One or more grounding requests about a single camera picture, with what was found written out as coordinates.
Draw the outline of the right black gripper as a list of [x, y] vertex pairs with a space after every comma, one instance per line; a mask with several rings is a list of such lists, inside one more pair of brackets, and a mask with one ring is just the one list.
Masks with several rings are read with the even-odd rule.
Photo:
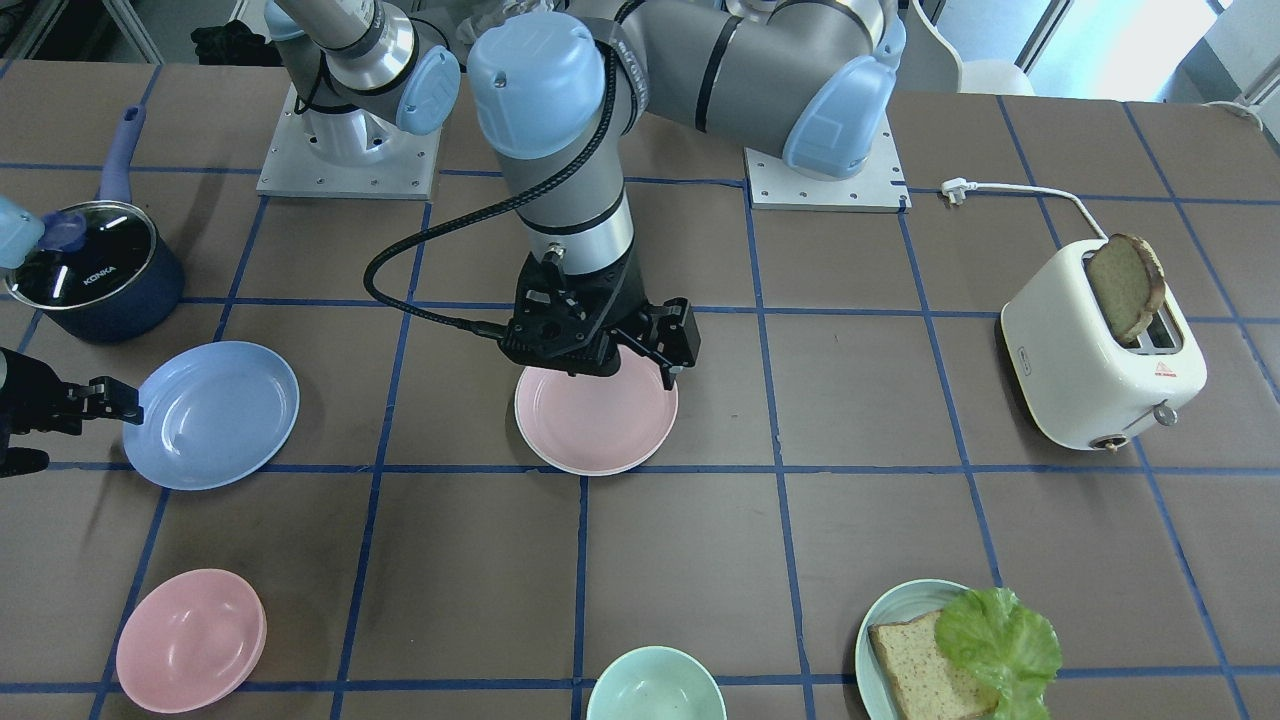
[[132, 386], [101, 375], [86, 384], [68, 383], [45, 363], [4, 348], [1, 359], [1, 477], [42, 471], [49, 454], [12, 446], [13, 436], [32, 432], [81, 436], [92, 419], [116, 419], [136, 427], [145, 423], [145, 409]]

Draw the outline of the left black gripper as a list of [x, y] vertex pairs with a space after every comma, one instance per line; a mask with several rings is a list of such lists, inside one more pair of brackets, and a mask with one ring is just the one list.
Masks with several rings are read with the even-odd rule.
[[701, 333], [686, 299], [649, 301], [634, 251], [579, 275], [545, 252], [526, 256], [498, 346], [524, 366], [595, 377], [616, 374], [620, 350], [630, 348], [658, 365], [664, 391], [673, 391], [698, 364]]

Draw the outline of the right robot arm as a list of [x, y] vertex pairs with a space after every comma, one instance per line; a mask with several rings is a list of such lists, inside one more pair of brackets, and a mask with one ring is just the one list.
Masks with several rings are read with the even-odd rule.
[[[460, 91], [448, 35], [384, 1], [270, 1], [264, 19], [293, 85], [257, 190], [280, 199], [425, 199], [438, 132]], [[119, 343], [165, 320], [186, 273], [132, 197], [131, 161], [145, 126], [125, 108], [87, 202], [33, 214], [3, 200], [3, 286], [67, 333]], [[42, 471], [49, 455], [14, 436], [78, 436], [123, 424], [128, 457], [159, 484], [204, 488], [262, 466], [291, 433], [292, 370], [248, 346], [201, 347], [136, 389], [111, 377], [65, 382], [3, 351], [3, 475]]]

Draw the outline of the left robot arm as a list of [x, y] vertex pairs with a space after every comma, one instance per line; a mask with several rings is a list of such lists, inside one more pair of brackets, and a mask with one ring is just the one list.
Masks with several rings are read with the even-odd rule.
[[833, 181], [854, 177], [906, 29], [887, 1], [781, 1], [762, 22], [690, 1], [572, 1], [484, 31], [466, 67], [530, 250], [512, 318], [486, 327], [522, 366], [609, 377], [630, 350], [667, 389], [696, 365], [686, 299], [653, 302], [620, 141], [648, 114]]

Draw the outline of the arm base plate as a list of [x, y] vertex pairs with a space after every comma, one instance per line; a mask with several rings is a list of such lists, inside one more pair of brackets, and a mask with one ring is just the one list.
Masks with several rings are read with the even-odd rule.
[[364, 110], [294, 110], [289, 88], [257, 193], [283, 199], [433, 199], [442, 131], [411, 135]]
[[847, 179], [822, 179], [781, 159], [744, 150], [751, 206], [781, 211], [900, 213], [911, 206], [890, 119], [882, 114], [861, 169]]

